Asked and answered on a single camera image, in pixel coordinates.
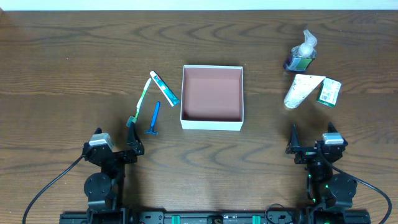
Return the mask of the green white toothbrush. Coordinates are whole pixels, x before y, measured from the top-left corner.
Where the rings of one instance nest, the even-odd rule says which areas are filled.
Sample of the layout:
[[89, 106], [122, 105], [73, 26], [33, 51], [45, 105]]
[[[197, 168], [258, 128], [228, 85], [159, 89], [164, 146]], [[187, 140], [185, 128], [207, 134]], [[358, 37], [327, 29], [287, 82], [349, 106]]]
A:
[[146, 81], [146, 84], [144, 85], [141, 97], [139, 98], [139, 101], [137, 102], [137, 105], [136, 105], [136, 114], [134, 116], [130, 116], [129, 117], [129, 119], [127, 120], [127, 123], [126, 123], [127, 127], [130, 127], [132, 123], [136, 123], [137, 122], [137, 119], [138, 119], [138, 116], [139, 116], [139, 112], [140, 112], [140, 109], [141, 109], [141, 104], [144, 101], [144, 97], [146, 95], [147, 90], [149, 89], [151, 81], [152, 81], [151, 78], [149, 78]]

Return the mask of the small green white box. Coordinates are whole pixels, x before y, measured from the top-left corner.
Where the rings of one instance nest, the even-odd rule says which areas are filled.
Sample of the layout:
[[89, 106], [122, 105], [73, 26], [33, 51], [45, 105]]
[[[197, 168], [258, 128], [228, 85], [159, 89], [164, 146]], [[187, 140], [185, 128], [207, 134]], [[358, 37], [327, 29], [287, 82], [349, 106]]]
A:
[[318, 94], [317, 102], [329, 107], [335, 107], [341, 83], [331, 78], [325, 78]]

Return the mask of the white lotion tube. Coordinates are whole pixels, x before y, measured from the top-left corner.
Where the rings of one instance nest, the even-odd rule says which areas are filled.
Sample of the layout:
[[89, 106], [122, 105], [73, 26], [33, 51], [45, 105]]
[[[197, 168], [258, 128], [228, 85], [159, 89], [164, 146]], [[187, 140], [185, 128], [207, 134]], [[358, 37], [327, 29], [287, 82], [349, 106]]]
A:
[[324, 79], [325, 76], [296, 74], [284, 98], [284, 106], [288, 110], [296, 109]]

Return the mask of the clear blue soap pump bottle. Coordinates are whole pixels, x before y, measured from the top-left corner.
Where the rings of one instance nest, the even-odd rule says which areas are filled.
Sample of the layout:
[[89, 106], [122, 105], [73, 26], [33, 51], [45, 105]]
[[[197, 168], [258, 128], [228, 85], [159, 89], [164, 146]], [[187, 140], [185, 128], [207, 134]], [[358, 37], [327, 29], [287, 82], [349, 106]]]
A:
[[308, 30], [303, 31], [304, 43], [290, 51], [290, 55], [284, 62], [284, 69], [291, 72], [305, 72], [317, 56], [315, 46], [317, 38]]

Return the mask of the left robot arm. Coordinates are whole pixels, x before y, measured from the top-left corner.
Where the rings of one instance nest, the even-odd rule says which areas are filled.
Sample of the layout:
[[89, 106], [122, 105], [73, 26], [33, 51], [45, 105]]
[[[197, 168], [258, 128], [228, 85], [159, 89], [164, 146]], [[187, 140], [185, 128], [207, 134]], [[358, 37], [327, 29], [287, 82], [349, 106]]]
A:
[[137, 162], [144, 146], [131, 122], [127, 135], [128, 150], [114, 152], [114, 142], [108, 133], [98, 128], [84, 143], [83, 158], [101, 168], [84, 184], [88, 197], [88, 223], [138, 223], [138, 214], [123, 206], [125, 165]]

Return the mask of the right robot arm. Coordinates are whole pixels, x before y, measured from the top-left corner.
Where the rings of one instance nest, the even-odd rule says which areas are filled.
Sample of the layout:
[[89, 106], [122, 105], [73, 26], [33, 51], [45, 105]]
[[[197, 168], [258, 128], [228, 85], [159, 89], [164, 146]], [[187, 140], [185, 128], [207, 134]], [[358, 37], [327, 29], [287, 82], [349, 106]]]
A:
[[307, 197], [312, 201], [306, 206], [298, 223], [344, 223], [345, 211], [353, 206], [357, 181], [347, 174], [333, 172], [333, 163], [343, 157], [348, 142], [328, 124], [328, 132], [314, 146], [300, 144], [296, 126], [292, 126], [285, 152], [295, 156], [296, 164], [305, 164]]

